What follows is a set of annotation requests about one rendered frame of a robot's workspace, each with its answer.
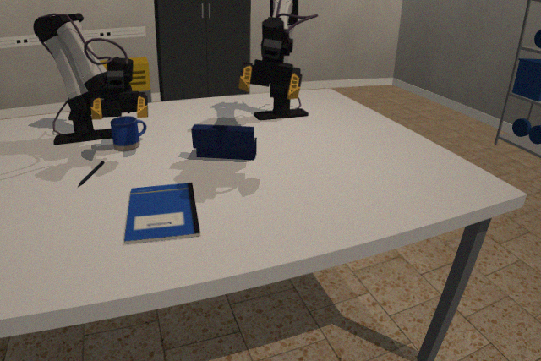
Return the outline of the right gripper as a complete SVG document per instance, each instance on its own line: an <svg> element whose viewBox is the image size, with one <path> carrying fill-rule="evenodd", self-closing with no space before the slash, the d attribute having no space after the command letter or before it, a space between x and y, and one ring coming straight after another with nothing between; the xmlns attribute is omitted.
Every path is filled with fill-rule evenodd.
<svg viewBox="0 0 541 361"><path fill-rule="evenodd" d="M90 109L92 119L121 117L122 112L137 112L137 118L148 117L148 100L145 92L126 91L114 94L114 91L112 91L111 94L103 94L103 98L104 100L102 101L101 96L91 98Z"/></svg>

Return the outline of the dark blue mug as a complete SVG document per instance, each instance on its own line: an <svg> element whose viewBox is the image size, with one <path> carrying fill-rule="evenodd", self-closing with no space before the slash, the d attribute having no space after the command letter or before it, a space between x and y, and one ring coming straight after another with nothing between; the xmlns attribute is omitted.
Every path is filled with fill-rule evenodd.
<svg viewBox="0 0 541 361"><path fill-rule="evenodd" d="M112 140L114 148L118 151L130 151L139 147L139 136L146 131L146 124L135 117L124 116L114 118L111 122ZM138 123L143 124L139 133Z"/></svg>

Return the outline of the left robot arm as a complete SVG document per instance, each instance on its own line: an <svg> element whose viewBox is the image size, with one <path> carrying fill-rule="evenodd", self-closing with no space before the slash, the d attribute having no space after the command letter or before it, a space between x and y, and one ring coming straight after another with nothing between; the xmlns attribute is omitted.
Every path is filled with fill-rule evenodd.
<svg viewBox="0 0 541 361"><path fill-rule="evenodd" d="M281 6L278 10L279 5ZM263 61L267 59L267 62L274 63L283 63L284 57L284 63L290 63L289 55L291 55L290 52L292 52L293 47L292 32L294 27L287 32L286 36L283 33L291 25L298 22L298 18L283 15L277 18L277 13L298 15L298 0L281 0L281 4L280 0L270 0L270 17L262 22L263 42L261 42L261 57L263 57ZM254 115L259 120L297 118L307 117L309 115L302 108L290 109L290 99L287 99L289 83L290 81L287 82L287 85L270 83L270 97L274 98L273 110L255 112Z"/></svg>

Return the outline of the blue notebook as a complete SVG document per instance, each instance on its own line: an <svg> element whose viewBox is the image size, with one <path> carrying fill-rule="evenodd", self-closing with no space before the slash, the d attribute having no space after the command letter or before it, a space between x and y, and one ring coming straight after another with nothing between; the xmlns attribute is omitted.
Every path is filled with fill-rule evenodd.
<svg viewBox="0 0 541 361"><path fill-rule="evenodd" d="M198 236L193 183L131 188L125 244Z"/></svg>

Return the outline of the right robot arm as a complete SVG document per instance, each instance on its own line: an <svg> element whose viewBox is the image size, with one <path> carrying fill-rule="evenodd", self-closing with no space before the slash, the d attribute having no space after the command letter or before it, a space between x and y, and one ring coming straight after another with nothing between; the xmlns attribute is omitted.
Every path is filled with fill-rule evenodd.
<svg viewBox="0 0 541 361"><path fill-rule="evenodd" d="M114 94L131 91L128 83L133 80L134 61L128 59L128 67L124 67L125 58L115 57L107 64L107 70L102 64L93 64L84 51L88 40L80 23L84 20L83 15L77 13L68 16L72 21L64 14L38 18L33 26L36 36L46 43L52 53L63 77L71 109L68 120L74 124L74 133L58 134L53 143L63 145L112 139L112 129L94 130L90 98L101 96L104 99L103 94L111 94L112 91Z"/></svg>

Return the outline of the black pen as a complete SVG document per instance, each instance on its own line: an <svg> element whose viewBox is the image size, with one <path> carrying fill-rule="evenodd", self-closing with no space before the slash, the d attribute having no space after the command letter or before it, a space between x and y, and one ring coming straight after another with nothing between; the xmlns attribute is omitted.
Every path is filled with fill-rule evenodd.
<svg viewBox="0 0 541 361"><path fill-rule="evenodd" d="M102 161L100 164L98 164L80 183L79 186L84 184L105 162ZM78 187L79 187L78 186Z"/></svg>

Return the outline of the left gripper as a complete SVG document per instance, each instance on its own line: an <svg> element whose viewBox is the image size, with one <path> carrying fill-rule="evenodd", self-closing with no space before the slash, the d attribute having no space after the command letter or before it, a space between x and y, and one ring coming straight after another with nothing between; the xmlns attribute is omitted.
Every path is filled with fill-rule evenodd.
<svg viewBox="0 0 541 361"><path fill-rule="evenodd" d="M270 83L287 85L288 81L290 83L287 99L297 99L302 81L300 68L294 68L290 63L274 63L267 62L267 59L264 61L263 59L255 59L254 65L252 63L242 64L238 88L249 92L250 84L269 87Z"/></svg>

